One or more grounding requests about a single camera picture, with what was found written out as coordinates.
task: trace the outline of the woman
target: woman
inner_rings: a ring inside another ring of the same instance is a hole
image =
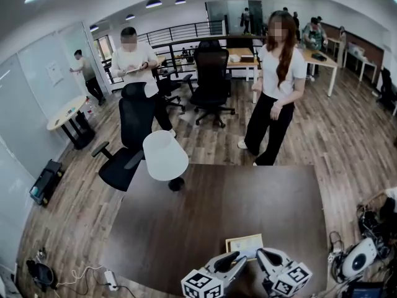
[[[339,40],[341,41],[339,44],[339,49],[337,51],[337,65],[338,67],[343,66],[343,53],[346,48],[346,31],[344,27],[339,29]]]
[[[161,96],[157,95],[159,89],[151,70],[158,66],[157,56],[147,43],[137,41],[136,30],[126,27],[120,35],[122,46],[112,55],[112,74],[122,77],[126,84],[134,82],[146,82],[146,97],[156,96],[154,116],[160,127],[168,130],[175,137],[169,121],[166,105]]]
[[[292,16],[285,11],[275,11],[269,19],[269,36],[261,48],[259,58],[262,71],[252,90],[261,94],[248,123],[241,149],[259,154],[259,146],[270,126],[269,143],[259,156],[256,165],[273,165],[292,120],[294,102],[305,90],[306,63],[295,48],[296,27]]]

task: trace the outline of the power strip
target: power strip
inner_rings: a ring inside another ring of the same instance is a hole
[[[108,285],[109,289],[111,291],[118,291],[117,282],[114,277],[114,273],[112,271],[106,271],[105,278],[106,278],[106,282],[108,282],[110,284],[110,285]]]

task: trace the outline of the dark brown table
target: dark brown table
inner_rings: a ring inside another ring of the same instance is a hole
[[[325,290],[326,228],[312,166],[189,165],[182,176],[184,190],[172,192],[141,161],[102,253],[103,266],[181,296],[181,279],[225,252],[227,238],[262,233],[265,247],[313,272],[299,295]],[[263,297],[262,281],[253,261],[233,287]]]

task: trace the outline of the woman with long red hair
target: woman with long red hair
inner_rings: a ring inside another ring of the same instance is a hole
[[[266,151],[254,165],[273,165],[292,120],[294,102],[305,90],[306,63],[295,48],[296,27],[287,11],[275,11],[269,18],[269,36],[258,56],[262,71],[252,89],[261,94],[248,123],[241,149],[259,154],[259,146],[270,126]]]

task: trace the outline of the white speaker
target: white speaker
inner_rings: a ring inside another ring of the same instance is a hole
[[[363,239],[345,258],[342,265],[343,276],[350,278],[361,273],[373,263],[375,257],[377,249],[373,240],[369,237]]]

